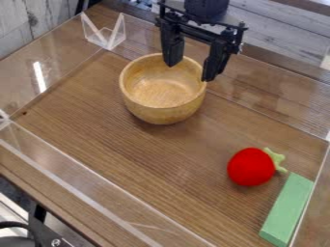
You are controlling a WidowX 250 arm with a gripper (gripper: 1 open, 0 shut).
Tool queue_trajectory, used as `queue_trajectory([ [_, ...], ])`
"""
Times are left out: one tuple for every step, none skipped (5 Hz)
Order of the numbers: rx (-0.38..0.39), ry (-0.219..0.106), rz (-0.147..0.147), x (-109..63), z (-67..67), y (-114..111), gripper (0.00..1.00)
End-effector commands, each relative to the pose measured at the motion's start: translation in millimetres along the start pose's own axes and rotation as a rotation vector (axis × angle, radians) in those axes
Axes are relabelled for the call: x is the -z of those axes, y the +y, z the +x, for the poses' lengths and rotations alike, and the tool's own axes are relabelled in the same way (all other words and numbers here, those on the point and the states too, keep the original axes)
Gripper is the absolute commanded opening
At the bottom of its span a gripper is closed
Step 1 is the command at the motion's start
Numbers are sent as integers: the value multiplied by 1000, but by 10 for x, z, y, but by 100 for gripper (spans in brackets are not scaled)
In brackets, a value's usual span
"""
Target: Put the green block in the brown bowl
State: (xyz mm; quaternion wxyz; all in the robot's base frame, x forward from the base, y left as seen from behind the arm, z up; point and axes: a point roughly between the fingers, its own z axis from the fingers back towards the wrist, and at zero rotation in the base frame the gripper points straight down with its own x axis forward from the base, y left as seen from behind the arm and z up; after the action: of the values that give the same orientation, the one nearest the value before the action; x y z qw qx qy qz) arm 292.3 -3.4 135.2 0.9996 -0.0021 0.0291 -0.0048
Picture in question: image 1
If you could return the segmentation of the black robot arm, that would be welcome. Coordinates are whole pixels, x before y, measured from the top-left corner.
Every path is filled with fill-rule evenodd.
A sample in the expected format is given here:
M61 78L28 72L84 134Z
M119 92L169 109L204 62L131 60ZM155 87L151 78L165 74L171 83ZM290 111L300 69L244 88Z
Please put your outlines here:
M212 81L224 71L231 55L240 53L247 30L246 23L227 14L230 0L159 0L157 5L164 63L173 67L183 60L185 37L206 43L210 49L201 81Z

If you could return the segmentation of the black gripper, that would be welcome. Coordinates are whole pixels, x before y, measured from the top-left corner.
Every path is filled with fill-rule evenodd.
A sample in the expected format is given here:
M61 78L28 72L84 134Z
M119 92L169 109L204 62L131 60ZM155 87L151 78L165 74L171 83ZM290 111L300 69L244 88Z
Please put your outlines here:
M243 20L230 15L231 0L157 0L160 18L212 33L234 46L232 53L242 49L243 33L248 27ZM161 24L161 48L164 63L173 67L183 59L184 37L179 27ZM210 82L223 72L231 53L228 44L214 40L201 67L201 81Z

